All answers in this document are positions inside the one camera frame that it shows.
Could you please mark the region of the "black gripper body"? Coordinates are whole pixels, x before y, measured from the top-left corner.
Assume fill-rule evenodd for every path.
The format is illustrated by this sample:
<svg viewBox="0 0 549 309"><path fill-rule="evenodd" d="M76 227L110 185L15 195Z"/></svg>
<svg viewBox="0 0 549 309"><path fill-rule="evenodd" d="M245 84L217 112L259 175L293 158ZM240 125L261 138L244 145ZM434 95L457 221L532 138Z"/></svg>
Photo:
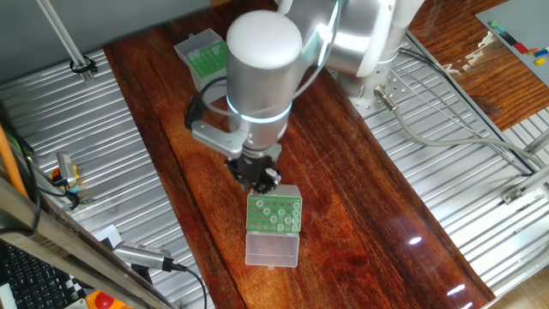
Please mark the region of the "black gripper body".
<svg viewBox="0 0 549 309"><path fill-rule="evenodd" d="M260 157L241 154L237 159L227 159L225 166L242 188L250 188L251 183L263 179L266 168L272 167L277 170L275 168L277 161L277 156L268 154Z"/></svg>

